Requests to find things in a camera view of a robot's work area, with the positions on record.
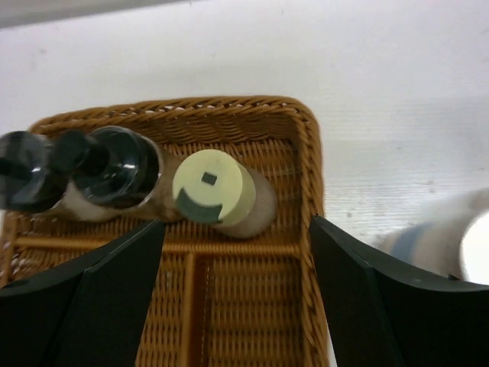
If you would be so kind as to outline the black-lid jar white powder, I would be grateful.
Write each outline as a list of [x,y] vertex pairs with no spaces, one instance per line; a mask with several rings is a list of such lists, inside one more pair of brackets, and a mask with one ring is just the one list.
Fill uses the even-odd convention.
[[51,141],[28,131],[1,136],[1,208],[27,213],[51,209],[64,186],[50,167]]

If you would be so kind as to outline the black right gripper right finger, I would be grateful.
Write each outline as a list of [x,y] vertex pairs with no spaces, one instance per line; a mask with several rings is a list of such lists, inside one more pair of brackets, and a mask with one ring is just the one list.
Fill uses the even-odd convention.
[[488,288],[409,265],[314,216],[311,251],[340,366],[486,366]]

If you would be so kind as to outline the silver-lid jar blue label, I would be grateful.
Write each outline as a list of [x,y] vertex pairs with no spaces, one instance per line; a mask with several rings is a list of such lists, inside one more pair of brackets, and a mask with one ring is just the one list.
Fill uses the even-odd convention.
[[431,206],[422,222],[386,235],[377,248],[447,278],[488,284],[488,188]]

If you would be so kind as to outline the black-lid jar beige contents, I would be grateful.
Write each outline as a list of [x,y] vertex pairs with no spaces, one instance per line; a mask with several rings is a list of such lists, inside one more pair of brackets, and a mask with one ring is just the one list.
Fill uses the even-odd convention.
[[84,203],[101,217],[182,219],[172,196],[172,183],[182,159],[149,138],[120,126],[90,133],[64,132],[54,142],[53,165],[70,177]]

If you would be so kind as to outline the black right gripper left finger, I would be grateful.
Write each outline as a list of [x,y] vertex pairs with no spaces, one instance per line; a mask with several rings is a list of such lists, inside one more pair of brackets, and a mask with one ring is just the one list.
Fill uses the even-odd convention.
[[146,222],[1,289],[3,366],[133,366],[164,243]]

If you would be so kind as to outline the yellow-lid white jar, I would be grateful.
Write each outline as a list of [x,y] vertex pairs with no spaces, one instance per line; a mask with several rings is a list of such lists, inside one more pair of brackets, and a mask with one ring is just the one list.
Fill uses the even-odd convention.
[[237,239],[266,230],[277,215],[277,195],[269,180],[224,151],[191,154],[176,169],[172,194],[188,220]]

